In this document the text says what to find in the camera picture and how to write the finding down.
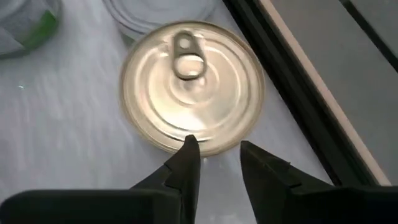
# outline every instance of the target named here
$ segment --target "black frame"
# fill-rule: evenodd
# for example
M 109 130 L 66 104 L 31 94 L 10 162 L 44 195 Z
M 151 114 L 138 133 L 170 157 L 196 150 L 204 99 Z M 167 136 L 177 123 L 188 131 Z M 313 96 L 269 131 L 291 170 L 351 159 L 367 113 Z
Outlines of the black frame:
M 258 0 L 223 0 L 335 185 L 378 185 Z

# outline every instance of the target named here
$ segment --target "pull tab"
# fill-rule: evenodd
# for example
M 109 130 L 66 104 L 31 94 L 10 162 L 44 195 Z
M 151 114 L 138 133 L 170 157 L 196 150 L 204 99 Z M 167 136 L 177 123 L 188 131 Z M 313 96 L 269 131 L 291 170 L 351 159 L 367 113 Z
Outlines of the pull tab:
M 172 68 L 182 80 L 194 80 L 206 73 L 205 55 L 196 37 L 189 31 L 181 31 L 173 38 Z

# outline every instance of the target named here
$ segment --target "white countertop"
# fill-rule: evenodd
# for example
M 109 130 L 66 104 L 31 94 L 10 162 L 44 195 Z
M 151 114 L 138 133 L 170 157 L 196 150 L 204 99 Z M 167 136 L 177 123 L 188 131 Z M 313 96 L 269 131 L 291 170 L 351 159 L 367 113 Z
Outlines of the white countertop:
M 241 33 L 222 0 L 211 18 Z M 142 140 L 119 108 L 127 47 L 102 1 L 63 1 L 60 27 L 22 58 L 0 61 L 0 201 L 27 189 L 128 189 L 170 154 Z M 262 115 L 246 138 L 330 182 L 266 77 Z M 239 148 L 203 159 L 197 223 L 255 223 Z

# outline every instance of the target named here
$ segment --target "metal can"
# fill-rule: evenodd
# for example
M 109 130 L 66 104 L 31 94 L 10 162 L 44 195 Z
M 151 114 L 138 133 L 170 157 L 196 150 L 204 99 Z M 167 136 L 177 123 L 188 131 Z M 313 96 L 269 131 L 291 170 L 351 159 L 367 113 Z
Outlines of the metal can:
M 120 32 L 132 41 L 176 21 L 205 21 L 215 0 L 103 0 Z
M 264 70 L 239 37 L 206 22 L 176 22 L 136 42 L 121 73 L 131 123 L 171 153 L 193 134 L 202 156 L 221 153 L 261 112 Z
M 0 0 L 0 58 L 38 47 L 58 25 L 59 0 Z

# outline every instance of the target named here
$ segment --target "another can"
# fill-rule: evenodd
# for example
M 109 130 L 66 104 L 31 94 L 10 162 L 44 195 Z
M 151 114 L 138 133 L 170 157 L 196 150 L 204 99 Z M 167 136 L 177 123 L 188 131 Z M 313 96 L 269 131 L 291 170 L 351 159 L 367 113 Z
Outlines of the another can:
M 138 41 L 121 73 L 121 102 L 142 136 L 171 153 L 185 136 L 202 156 L 221 153 L 252 129 L 264 70 L 239 37 L 205 22 L 177 22 Z
M 119 30 L 131 40 L 177 21 L 205 21 L 215 0 L 103 0 Z
M 38 47 L 58 25 L 59 0 L 0 0 L 0 58 Z

